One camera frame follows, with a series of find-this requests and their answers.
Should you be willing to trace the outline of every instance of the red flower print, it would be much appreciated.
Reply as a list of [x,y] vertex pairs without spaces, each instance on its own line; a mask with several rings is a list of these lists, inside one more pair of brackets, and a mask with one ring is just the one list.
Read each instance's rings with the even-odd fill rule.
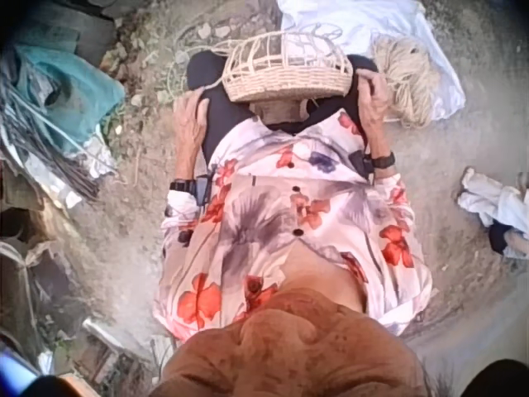
[[224,215],[224,201],[226,196],[231,189],[231,184],[227,184],[221,187],[221,191],[215,194],[212,201],[207,206],[206,213],[202,218],[201,222],[207,222],[211,220],[213,223],[219,223]]
[[195,275],[192,283],[195,292],[180,295],[176,312],[186,324],[197,322],[198,329],[204,328],[205,319],[213,320],[221,310],[221,291],[215,283],[204,288],[206,279],[206,273]]
[[222,187],[226,183],[226,180],[230,178],[235,173],[235,164],[237,164],[237,159],[226,160],[224,166],[220,166],[217,169],[217,179],[215,180],[215,185]]
[[398,181],[390,193],[390,198],[393,204],[405,204],[407,203],[406,188],[401,181]]
[[191,222],[184,223],[179,225],[179,230],[195,230],[195,227],[198,225],[198,220],[194,219]]
[[278,291],[277,284],[263,289],[263,278],[248,275],[245,283],[246,311],[239,314],[235,321],[248,317],[254,310],[265,304]]
[[345,129],[350,129],[350,133],[353,135],[362,135],[360,134],[360,131],[358,130],[358,127],[356,126],[355,122],[353,122],[349,115],[346,112],[340,112],[340,116],[338,116],[338,122],[342,127]]
[[320,213],[331,211],[331,202],[329,200],[313,200],[309,204],[308,197],[301,193],[292,194],[290,203],[298,215],[298,225],[308,223],[312,230],[322,225]]
[[301,224],[305,222],[312,230],[319,228],[322,225],[322,217],[320,213],[329,213],[331,211],[331,202],[329,200],[313,200],[311,205],[305,207],[307,215],[303,217]]
[[356,277],[357,280],[368,284],[369,281],[367,280],[367,276],[364,273],[364,269],[362,269],[362,265],[353,256],[353,254],[350,252],[340,252],[340,255],[342,258],[344,258],[344,261],[346,262],[346,265],[349,267],[349,270],[353,276]]
[[380,231],[382,238],[387,238],[390,242],[382,250],[384,259],[391,265],[398,265],[400,258],[403,258],[404,267],[413,267],[413,258],[410,254],[410,248],[403,236],[403,230],[394,225],[389,225]]
[[293,162],[293,156],[294,153],[292,152],[292,145],[286,146],[283,149],[280,149],[276,152],[278,155],[281,155],[278,162],[275,164],[275,168],[283,168],[283,167],[289,167],[292,168]]

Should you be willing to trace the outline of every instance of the dirt ground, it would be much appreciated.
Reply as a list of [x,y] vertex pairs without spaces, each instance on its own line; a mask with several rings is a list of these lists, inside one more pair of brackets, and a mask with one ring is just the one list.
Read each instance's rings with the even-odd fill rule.
[[[153,2],[117,22],[120,44],[103,67],[127,91],[122,119],[108,135],[119,176],[105,179],[97,203],[79,205],[69,222],[55,221],[55,227],[94,312],[118,340],[143,356],[149,356],[152,334],[164,332],[151,308],[160,277],[160,223],[174,168],[170,102],[180,88],[182,51],[273,30],[279,23],[273,4]],[[479,220],[459,209],[455,197],[467,165],[505,184],[529,170],[527,36],[511,14],[488,2],[439,0],[426,9],[460,76],[467,105],[424,130],[388,127],[435,286],[408,337],[465,315],[491,289],[524,271],[489,249]]]

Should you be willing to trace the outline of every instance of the wicker basket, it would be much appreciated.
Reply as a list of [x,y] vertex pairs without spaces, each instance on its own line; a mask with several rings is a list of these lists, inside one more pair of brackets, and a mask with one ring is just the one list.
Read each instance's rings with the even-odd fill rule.
[[326,37],[274,31],[237,44],[222,83],[232,102],[345,96],[353,67]]

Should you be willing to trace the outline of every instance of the floral blouse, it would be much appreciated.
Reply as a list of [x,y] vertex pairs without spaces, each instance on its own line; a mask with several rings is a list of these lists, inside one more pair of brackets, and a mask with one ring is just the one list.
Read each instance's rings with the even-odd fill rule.
[[367,314],[398,335],[431,293],[400,175],[374,184],[348,154],[365,149],[343,111],[291,136],[248,119],[221,141],[205,211],[169,191],[155,316],[185,341],[247,316],[284,281],[301,240],[365,283]]

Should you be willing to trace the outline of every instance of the black wristwatch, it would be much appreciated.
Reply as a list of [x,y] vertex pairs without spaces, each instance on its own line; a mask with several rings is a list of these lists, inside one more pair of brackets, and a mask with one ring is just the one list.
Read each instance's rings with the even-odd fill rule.
[[169,190],[189,193],[194,196],[197,193],[197,181],[195,179],[175,179],[169,185]]
[[209,203],[213,176],[214,172],[210,175],[199,175],[196,179],[175,179],[169,185],[169,190],[191,194],[197,200],[197,205],[202,207]]
[[391,152],[391,154],[386,157],[377,157],[376,159],[372,158],[371,164],[374,168],[378,168],[379,170],[385,170],[386,168],[395,165],[395,155],[393,154],[393,152]]

